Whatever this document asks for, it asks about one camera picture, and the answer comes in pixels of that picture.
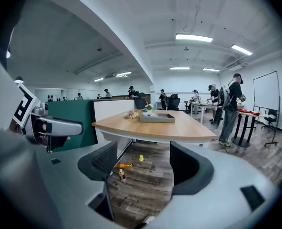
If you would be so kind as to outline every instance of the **wooden floor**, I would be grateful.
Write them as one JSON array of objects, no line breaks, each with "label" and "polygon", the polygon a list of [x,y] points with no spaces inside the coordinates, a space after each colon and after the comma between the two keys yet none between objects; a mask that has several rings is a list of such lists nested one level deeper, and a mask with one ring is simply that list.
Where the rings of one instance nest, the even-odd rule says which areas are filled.
[{"label": "wooden floor", "polygon": [[[200,121],[200,116],[199,113],[193,115],[193,118]],[[219,136],[222,126],[213,130],[209,122],[211,118],[212,113],[206,113],[203,124]],[[238,136],[241,135],[242,126],[243,119]],[[272,139],[273,131],[268,132],[267,128],[261,129],[261,126],[256,125],[249,148],[232,144],[231,147],[223,149],[218,140],[213,140],[210,142],[209,149],[228,152],[230,155],[245,159],[278,185],[282,180],[282,133],[278,131],[275,137],[278,141],[277,146],[264,147],[264,143]],[[142,162],[139,161],[140,154],[144,157]],[[120,160],[120,163],[133,163],[132,169],[124,170],[126,182],[120,182],[116,168],[107,182],[116,223],[132,229],[142,223],[147,215],[158,215],[168,204],[173,187],[173,171],[169,159],[169,144],[137,142],[129,148]]]}]

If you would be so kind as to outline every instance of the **gray tray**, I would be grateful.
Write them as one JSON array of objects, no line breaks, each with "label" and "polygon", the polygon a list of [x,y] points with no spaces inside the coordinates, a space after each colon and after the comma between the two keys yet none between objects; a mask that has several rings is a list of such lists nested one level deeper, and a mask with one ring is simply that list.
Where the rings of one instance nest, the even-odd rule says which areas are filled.
[{"label": "gray tray", "polygon": [[143,116],[139,117],[140,122],[175,122],[175,117],[170,114],[156,114],[156,116]]}]

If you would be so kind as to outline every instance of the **whiteboard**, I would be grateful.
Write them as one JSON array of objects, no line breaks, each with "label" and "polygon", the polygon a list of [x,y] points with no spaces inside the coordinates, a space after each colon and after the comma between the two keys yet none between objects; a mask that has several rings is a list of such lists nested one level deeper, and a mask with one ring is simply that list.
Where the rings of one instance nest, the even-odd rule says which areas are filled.
[{"label": "whiteboard", "polygon": [[254,106],[279,110],[279,80],[276,71],[253,80]]}]

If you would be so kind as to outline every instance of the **sneaker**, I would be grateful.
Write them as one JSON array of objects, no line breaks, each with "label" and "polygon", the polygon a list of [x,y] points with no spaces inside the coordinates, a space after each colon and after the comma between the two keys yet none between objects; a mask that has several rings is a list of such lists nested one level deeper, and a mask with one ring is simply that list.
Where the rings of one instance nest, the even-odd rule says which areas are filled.
[{"label": "sneaker", "polygon": [[143,223],[149,224],[151,223],[156,217],[154,216],[148,216],[144,219]]},{"label": "sneaker", "polygon": [[225,146],[227,146],[227,147],[230,147],[230,146],[231,146],[231,143],[224,143],[222,140],[219,140],[219,143],[220,143],[221,145],[225,145]]}]

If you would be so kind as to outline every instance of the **small bottle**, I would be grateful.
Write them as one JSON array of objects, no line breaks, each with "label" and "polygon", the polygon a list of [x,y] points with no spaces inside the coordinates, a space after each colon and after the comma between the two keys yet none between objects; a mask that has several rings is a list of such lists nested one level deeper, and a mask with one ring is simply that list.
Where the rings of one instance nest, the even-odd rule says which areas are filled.
[{"label": "small bottle", "polygon": [[118,164],[116,165],[117,168],[122,169],[122,168],[132,168],[132,163],[130,164]]},{"label": "small bottle", "polygon": [[121,179],[122,182],[126,181],[126,177],[125,177],[124,171],[122,169],[120,169],[120,171],[119,171],[119,176],[120,176],[120,179]]}]

